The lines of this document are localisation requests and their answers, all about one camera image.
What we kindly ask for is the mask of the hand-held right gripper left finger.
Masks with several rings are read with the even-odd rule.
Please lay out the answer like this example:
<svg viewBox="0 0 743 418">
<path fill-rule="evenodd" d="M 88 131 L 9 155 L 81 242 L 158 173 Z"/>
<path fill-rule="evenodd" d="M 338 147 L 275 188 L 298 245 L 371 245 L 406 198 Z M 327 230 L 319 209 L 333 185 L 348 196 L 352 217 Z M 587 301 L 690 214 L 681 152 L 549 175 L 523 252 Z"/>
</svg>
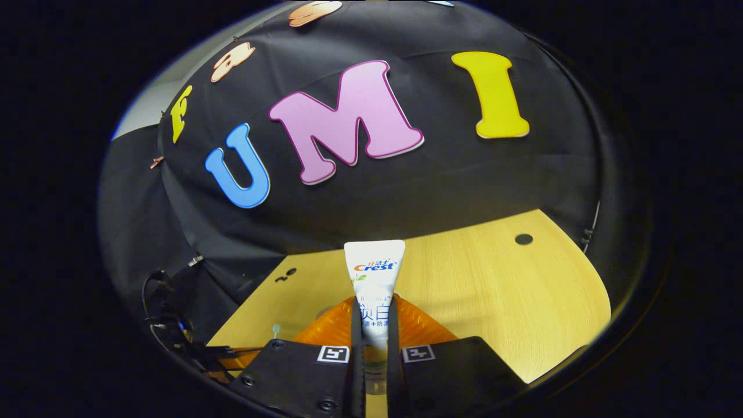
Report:
<svg viewBox="0 0 743 418">
<path fill-rule="evenodd" d="M 366 418 L 360 307 L 348 297 L 293 340 L 270 340 L 232 381 L 268 418 Z"/>
</svg>

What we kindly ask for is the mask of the wooden desktop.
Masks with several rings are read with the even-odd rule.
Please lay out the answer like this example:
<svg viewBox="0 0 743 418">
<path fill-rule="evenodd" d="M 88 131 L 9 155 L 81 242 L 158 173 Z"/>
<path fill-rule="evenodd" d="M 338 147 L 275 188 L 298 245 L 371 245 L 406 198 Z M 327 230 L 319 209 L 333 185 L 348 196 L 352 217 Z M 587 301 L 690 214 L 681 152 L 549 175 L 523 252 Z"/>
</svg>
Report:
<svg viewBox="0 0 743 418">
<path fill-rule="evenodd" d="M 533 243 L 517 244 L 520 233 Z M 297 271 L 275 283 L 289 268 Z M 407 239 L 395 291 L 459 338 L 483 338 L 526 383 L 591 344 L 611 318 L 586 254 L 538 210 Z M 261 347 L 276 323 L 279 338 L 291 340 L 351 296 L 342 248 L 289 255 L 210 345 Z"/>
</svg>

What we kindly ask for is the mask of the black backdrop cloth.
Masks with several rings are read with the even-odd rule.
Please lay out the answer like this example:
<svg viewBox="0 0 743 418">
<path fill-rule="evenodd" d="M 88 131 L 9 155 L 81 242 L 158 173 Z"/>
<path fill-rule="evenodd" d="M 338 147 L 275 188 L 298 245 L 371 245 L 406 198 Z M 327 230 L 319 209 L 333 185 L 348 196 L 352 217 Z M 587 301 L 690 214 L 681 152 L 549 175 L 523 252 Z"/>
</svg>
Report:
<svg viewBox="0 0 743 418">
<path fill-rule="evenodd" d="M 626 122 L 573 60 L 462 2 L 342 2 L 292 27 L 299 7 L 189 51 L 157 122 L 111 141 L 96 225 L 133 315 L 150 272 L 197 254 L 234 312 L 289 255 L 533 210 L 586 254 L 611 310 L 624 304 L 650 205 Z"/>
</svg>

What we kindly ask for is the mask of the white toothpaste tube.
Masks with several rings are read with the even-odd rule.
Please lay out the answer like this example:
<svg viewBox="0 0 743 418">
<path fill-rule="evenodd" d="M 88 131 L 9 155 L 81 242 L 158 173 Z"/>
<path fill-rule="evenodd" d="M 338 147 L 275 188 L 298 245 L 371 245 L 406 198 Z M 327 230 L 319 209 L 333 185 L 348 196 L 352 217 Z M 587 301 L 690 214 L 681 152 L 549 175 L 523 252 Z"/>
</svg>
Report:
<svg viewBox="0 0 743 418">
<path fill-rule="evenodd" d="M 387 393 L 392 300 L 406 244 L 403 240 L 348 242 L 343 249 L 360 308 L 366 392 L 382 396 Z"/>
</svg>

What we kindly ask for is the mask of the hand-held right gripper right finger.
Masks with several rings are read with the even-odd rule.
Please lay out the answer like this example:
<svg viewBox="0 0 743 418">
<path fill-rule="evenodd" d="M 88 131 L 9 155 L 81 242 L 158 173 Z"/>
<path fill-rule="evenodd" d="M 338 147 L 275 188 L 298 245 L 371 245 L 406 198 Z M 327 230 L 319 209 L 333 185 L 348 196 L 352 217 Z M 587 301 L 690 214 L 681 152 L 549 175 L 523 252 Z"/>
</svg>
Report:
<svg viewBox="0 0 743 418">
<path fill-rule="evenodd" d="M 480 336 L 459 338 L 393 296 L 388 341 L 388 418 L 488 418 L 527 383 Z"/>
</svg>

